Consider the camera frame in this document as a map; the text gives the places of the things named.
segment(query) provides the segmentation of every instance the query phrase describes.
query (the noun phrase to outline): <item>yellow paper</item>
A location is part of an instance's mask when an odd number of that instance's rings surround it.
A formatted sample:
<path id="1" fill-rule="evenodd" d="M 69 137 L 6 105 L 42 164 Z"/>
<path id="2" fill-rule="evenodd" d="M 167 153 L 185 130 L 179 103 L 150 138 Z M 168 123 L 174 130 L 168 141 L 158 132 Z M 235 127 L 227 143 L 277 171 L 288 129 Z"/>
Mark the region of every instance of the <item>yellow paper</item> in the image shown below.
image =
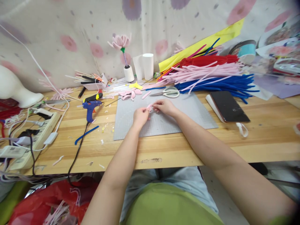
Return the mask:
<path id="1" fill-rule="evenodd" d="M 138 89 L 143 89 L 141 85 L 138 84 L 138 82 L 135 82 L 134 84 L 130 84 L 129 88 L 138 88 Z"/>
<path id="2" fill-rule="evenodd" d="M 237 37 L 241 33 L 243 23 L 244 19 L 241 19 L 240 21 L 230 25 L 229 27 L 191 45 L 190 47 L 182 50 L 176 55 L 173 55 L 172 57 L 162 61 L 158 64 L 160 72 L 171 68 L 174 64 L 180 62 L 183 58 L 189 57 L 205 44 L 206 46 L 203 48 L 203 50 L 209 48 L 218 38 L 220 38 L 220 40 L 215 44 L 215 47 Z"/>

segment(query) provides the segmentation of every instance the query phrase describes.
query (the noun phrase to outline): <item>blue glue gun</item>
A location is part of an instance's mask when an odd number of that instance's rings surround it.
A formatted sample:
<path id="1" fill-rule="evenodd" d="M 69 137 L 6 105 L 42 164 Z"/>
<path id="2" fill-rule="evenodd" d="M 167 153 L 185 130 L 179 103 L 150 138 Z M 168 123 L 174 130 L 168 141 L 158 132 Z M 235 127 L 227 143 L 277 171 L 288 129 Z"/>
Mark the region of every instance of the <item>blue glue gun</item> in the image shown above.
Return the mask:
<path id="1" fill-rule="evenodd" d="M 87 109 L 87 122 L 93 122 L 93 111 L 96 106 L 101 105 L 101 101 L 91 101 L 82 103 L 83 108 Z"/>

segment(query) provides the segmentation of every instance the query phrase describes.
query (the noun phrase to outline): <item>white mannequin head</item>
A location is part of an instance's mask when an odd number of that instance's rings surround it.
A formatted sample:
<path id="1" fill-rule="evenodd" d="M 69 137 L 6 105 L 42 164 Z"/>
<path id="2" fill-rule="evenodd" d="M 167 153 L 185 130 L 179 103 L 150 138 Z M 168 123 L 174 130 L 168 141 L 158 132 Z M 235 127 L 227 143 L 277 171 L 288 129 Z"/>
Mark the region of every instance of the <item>white mannequin head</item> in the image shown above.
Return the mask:
<path id="1" fill-rule="evenodd" d="M 43 97 L 41 93 L 27 90 L 13 72 L 0 65 L 0 99 L 12 98 L 19 102 L 20 108 L 28 108 Z"/>

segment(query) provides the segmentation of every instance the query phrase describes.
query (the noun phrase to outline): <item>scissors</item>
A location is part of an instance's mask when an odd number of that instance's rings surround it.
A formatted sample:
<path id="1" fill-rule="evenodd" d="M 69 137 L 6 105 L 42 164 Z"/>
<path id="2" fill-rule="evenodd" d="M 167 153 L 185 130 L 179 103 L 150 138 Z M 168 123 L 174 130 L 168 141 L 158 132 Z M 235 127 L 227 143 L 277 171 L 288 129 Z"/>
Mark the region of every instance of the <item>scissors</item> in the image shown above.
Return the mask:
<path id="1" fill-rule="evenodd" d="M 159 96 L 159 95 L 163 95 L 168 98 L 176 98 L 179 96 L 179 91 L 176 87 L 167 87 L 162 92 L 157 93 L 157 94 L 152 94 L 150 96 Z"/>

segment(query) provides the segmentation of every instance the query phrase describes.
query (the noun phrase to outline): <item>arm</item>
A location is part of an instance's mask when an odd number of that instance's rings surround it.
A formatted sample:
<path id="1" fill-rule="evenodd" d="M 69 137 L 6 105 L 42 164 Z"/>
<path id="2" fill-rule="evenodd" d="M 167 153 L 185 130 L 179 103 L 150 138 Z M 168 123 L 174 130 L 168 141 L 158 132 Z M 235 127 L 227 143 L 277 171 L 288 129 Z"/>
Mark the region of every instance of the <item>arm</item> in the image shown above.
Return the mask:
<path id="1" fill-rule="evenodd" d="M 109 163 L 82 220 L 85 224 L 119 224 L 125 190 L 133 172 L 138 135 L 146 123 L 149 110 L 137 109 L 133 125 Z"/>
<path id="2" fill-rule="evenodd" d="M 194 152 L 210 167 L 250 224 L 268 224 L 291 213 L 294 202 L 252 168 L 220 139 L 178 110 L 169 100 L 159 100 L 154 110 L 172 116 Z"/>

